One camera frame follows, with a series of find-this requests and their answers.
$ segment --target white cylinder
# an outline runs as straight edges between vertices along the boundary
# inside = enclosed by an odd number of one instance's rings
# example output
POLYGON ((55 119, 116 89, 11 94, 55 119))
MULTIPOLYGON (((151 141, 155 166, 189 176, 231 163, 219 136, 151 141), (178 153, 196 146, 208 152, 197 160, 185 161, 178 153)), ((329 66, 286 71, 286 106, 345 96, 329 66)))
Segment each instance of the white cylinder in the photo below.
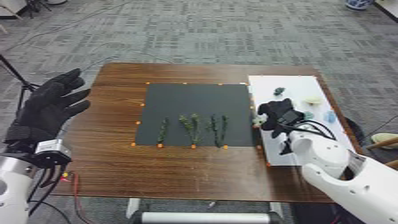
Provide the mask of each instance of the white cylinder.
POLYGON ((261 213, 178 213, 178 212, 144 212, 142 223, 146 224, 270 224, 268 214, 261 213))

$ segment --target black mat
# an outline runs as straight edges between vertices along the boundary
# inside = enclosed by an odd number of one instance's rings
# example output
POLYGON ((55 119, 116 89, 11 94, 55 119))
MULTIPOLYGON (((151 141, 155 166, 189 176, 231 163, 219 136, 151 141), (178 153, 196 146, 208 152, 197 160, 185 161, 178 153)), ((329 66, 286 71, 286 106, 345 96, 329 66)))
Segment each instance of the black mat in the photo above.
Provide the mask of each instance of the black mat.
POLYGON ((135 143, 157 145, 164 118, 171 120, 165 146, 190 146, 189 133, 180 123, 180 115, 201 117, 199 146, 215 146, 213 132, 206 130, 212 115, 221 120, 228 116, 228 132, 224 144, 252 146, 252 112, 251 98, 245 85, 206 84, 151 84, 146 93, 146 107, 142 111, 135 143))

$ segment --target black glove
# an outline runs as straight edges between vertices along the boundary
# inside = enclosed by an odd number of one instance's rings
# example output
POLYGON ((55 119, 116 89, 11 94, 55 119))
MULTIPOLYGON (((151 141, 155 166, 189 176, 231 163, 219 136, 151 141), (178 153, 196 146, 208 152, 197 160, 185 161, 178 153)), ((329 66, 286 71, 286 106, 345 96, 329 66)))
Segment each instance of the black glove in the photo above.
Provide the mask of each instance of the black glove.
POLYGON ((295 125, 304 120, 304 113, 295 111, 292 100, 270 101, 260 105, 258 115, 267 114, 268 118, 261 125, 261 129, 272 132, 272 138, 279 136, 283 132, 288 132, 284 126, 295 125))
POLYGON ((50 79, 34 91, 7 130, 6 143, 23 141, 36 144, 55 139, 66 120, 89 108, 91 102, 82 100, 91 90, 69 94, 84 85, 78 76, 80 69, 75 69, 50 79))

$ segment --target red wire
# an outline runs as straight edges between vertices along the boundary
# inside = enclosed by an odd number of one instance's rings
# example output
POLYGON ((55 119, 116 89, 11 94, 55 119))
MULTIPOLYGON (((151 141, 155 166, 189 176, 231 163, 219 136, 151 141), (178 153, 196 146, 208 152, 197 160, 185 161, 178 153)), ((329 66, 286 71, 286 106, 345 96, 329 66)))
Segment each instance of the red wire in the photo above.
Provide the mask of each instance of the red wire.
POLYGON ((75 196, 75 203, 78 205, 78 211, 77 212, 80 212, 80 216, 82 216, 85 222, 94 224, 94 222, 85 217, 85 212, 84 212, 84 208, 82 208, 82 204, 80 204, 80 198, 78 198, 78 173, 73 172, 73 175, 75 175, 75 178, 73 178, 73 196, 75 196))
POLYGON ((340 222, 340 215, 338 215, 336 219, 332 220, 331 224, 338 224, 338 222, 340 222))

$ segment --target chair leg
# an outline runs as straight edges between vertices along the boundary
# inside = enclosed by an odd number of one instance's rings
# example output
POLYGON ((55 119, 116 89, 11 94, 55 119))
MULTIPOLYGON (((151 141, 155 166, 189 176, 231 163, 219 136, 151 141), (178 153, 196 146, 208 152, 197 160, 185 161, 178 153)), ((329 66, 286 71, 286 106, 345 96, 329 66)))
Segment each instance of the chair leg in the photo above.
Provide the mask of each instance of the chair leg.
POLYGON ((4 31, 6 34, 9 34, 2 24, 0 24, 0 30, 4 31))
POLYGON ((389 140, 386 140, 382 142, 379 142, 377 144, 373 144, 372 146, 368 146, 366 149, 380 148, 384 146, 393 145, 395 143, 398 143, 398 137, 396 138, 391 138, 389 140))
POLYGON ((386 163, 386 166, 389 166, 393 169, 398 170, 398 160, 386 163))

